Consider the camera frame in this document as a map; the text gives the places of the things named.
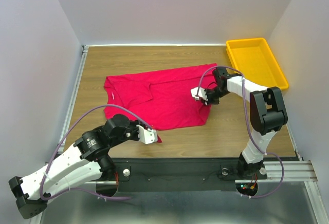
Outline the red polo t shirt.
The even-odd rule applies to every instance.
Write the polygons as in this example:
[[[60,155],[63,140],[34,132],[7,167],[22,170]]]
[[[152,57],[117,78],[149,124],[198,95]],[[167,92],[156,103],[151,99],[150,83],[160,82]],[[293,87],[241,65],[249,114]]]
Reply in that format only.
[[[113,107],[122,106],[139,116],[153,129],[203,126],[210,114],[210,106],[196,101],[191,90],[210,85],[214,78],[208,70],[214,64],[204,64],[119,76],[107,76],[104,90],[109,106],[104,109],[107,119],[116,114],[134,117]]]

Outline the yellow plastic bin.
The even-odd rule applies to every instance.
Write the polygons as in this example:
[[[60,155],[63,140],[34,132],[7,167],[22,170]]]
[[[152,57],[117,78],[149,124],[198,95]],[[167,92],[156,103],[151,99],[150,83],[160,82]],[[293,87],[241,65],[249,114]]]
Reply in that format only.
[[[281,90],[289,88],[265,38],[228,40],[226,51],[232,67],[241,71],[248,80]]]

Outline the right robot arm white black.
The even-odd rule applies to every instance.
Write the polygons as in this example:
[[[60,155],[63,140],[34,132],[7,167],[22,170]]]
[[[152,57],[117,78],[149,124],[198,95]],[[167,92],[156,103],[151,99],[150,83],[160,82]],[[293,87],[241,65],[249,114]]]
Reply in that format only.
[[[232,67],[213,66],[203,73],[191,92],[204,105],[217,105],[220,98],[230,93],[242,97],[249,141],[239,156],[236,170],[241,178],[259,172],[270,141],[288,121],[280,88],[251,82]]]

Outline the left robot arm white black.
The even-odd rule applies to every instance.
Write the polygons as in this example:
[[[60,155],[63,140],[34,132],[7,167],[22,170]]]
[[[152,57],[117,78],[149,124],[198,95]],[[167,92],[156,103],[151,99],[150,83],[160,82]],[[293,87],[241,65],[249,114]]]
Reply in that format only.
[[[128,140],[149,144],[157,141],[157,134],[138,120],[114,115],[104,125],[85,132],[63,154],[38,171],[10,179],[10,189],[21,216],[24,219],[37,216],[51,200],[85,182],[118,180],[116,166],[108,152]]]

